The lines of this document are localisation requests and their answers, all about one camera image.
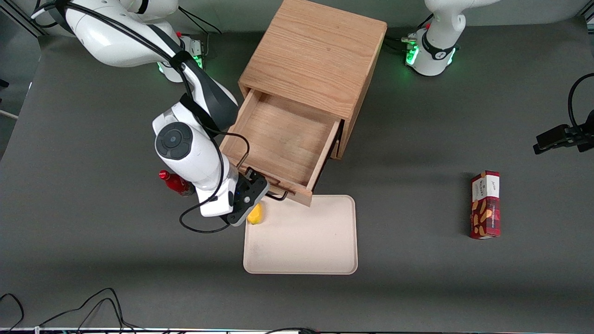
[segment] wooden drawer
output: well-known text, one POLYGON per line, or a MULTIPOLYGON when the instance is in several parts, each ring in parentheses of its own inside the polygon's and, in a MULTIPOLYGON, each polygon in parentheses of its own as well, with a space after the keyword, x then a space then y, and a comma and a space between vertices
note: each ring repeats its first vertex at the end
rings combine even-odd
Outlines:
MULTIPOLYGON (((336 139, 340 119, 295 101, 250 90, 229 132, 248 139, 247 167, 266 176, 272 193, 309 206, 314 185, 336 139)), ((237 164, 245 143, 226 136, 220 146, 237 164)))

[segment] green led light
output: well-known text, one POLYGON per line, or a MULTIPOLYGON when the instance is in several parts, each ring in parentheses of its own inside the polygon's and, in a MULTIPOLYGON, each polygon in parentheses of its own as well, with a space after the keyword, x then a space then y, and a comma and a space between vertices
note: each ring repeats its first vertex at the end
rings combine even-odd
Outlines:
POLYGON ((450 55, 450 60, 448 60, 448 61, 447 61, 447 64, 448 64, 448 65, 450 65, 450 64, 451 64, 451 61, 452 61, 452 60, 453 60, 453 58, 454 58, 454 53, 456 53, 456 48, 454 48, 454 49, 452 50, 452 52, 451 52, 451 55, 450 55))
POLYGON ((202 68, 202 56, 194 56, 193 58, 196 61, 196 64, 198 64, 198 67, 202 68))
POLYGON ((416 60, 416 56, 419 54, 419 47, 418 46, 414 46, 412 49, 410 49, 408 51, 408 53, 406 54, 406 63, 409 65, 413 65, 415 63, 416 60))
MULTIPOLYGON (((202 56, 193 56, 192 58, 194 58, 196 64, 198 64, 200 68, 203 68, 202 56)), ((157 66, 159 66, 159 72, 163 73, 163 68, 161 67, 161 64, 157 63, 157 66)))

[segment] red bottle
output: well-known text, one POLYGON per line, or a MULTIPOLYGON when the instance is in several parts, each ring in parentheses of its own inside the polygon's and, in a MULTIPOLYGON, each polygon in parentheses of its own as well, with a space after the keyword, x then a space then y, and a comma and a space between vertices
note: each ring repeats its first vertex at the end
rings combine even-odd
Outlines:
POLYGON ((170 173, 166 170, 159 172, 159 177, 165 181, 165 184, 181 196, 188 197, 193 195, 195 188, 190 182, 182 179, 176 173, 170 173))

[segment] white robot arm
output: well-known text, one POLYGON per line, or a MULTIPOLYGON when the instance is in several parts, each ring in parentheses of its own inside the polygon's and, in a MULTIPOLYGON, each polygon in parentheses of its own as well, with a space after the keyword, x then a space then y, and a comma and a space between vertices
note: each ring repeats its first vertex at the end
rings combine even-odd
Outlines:
POLYGON ((466 27, 462 11, 494 4, 500 0, 425 0, 434 18, 429 29, 421 27, 403 42, 410 43, 406 65, 418 73, 434 76, 450 65, 454 46, 466 27))
POLYGON ((195 185, 203 216, 221 216, 228 224, 240 225, 267 192, 268 182, 255 171, 249 178, 240 175, 218 150, 213 137, 235 123, 237 101, 187 52, 191 39, 178 38, 163 20, 177 10, 177 0, 56 0, 32 17, 52 6, 100 62, 115 67, 161 62, 177 75, 174 79, 186 79, 188 89, 193 86, 191 97, 184 95, 154 119, 155 150, 195 185))

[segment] red box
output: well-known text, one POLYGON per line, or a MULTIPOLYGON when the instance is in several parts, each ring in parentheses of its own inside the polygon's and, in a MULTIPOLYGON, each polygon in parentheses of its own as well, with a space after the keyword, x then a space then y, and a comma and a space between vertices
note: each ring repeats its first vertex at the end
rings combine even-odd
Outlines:
POLYGON ((485 171, 472 179, 470 237, 499 237, 499 172, 485 171))

